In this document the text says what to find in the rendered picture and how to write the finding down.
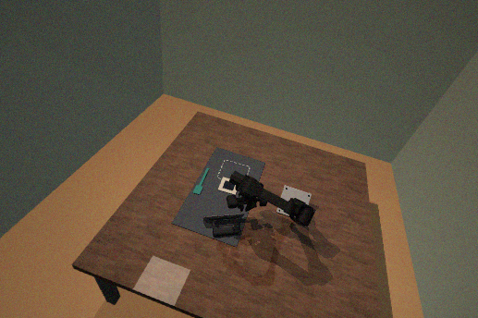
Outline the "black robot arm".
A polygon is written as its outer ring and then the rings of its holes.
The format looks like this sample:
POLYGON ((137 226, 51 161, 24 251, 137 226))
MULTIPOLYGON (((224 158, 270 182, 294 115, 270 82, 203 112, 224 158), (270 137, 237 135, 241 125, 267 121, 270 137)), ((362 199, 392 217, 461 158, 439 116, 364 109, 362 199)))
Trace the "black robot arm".
POLYGON ((246 197, 260 197, 282 209, 284 213, 290 216, 291 220, 299 225, 308 226, 315 213, 315 210, 305 202, 297 198, 290 198, 289 201, 286 201, 274 193, 265 190, 262 183, 246 174, 243 176, 241 173, 234 171, 230 176, 229 182, 236 185, 235 189, 239 191, 239 196, 242 194, 246 197))

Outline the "beige square tile with dark centre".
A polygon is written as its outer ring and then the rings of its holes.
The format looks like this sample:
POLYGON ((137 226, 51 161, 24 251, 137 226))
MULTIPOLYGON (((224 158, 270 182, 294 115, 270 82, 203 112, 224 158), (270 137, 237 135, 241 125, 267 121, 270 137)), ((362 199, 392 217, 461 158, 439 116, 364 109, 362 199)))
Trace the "beige square tile with dark centre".
POLYGON ((236 195, 236 185, 229 182, 230 178, 223 177, 218 190, 236 195))

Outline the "green flat trowel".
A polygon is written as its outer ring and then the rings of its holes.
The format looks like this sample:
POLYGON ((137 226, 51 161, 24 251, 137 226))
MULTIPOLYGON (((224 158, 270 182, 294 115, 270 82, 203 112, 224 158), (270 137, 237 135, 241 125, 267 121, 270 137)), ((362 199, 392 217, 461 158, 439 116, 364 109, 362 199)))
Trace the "green flat trowel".
POLYGON ((198 194, 198 195, 201 194, 201 191, 202 191, 202 188, 203 188, 203 187, 202 187, 202 183, 203 183, 203 181, 204 181, 204 179, 205 179, 205 177, 206 177, 208 171, 209 171, 209 168, 206 169, 206 171, 205 171, 205 173, 204 173, 204 175, 203 175, 203 177, 202 177, 202 180, 201 180, 200 184, 199 184, 199 185, 196 185, 196 187, 195 187, 195 189, 194 189, 194 191, 193 191, 194 194, 198 194))

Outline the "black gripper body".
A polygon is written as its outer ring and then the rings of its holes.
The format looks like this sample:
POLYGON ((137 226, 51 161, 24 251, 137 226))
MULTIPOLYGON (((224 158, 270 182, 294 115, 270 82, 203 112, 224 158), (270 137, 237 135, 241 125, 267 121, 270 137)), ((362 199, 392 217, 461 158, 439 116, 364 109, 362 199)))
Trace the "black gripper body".
POLYGON ((240 198, 236 198, 236 195, 227 195, 227 206, 229 209, 231 208, 237 208, 237 207, 240 207, 240 206, 243 206, 243 204, 256 204, 257 202, 259 202, 260 206, 266 206, 267 204, 267 201, 261 199, 260 197, 256 198, 256 197, 246 197, 244 195, 241 194, 242 197, 240 198))

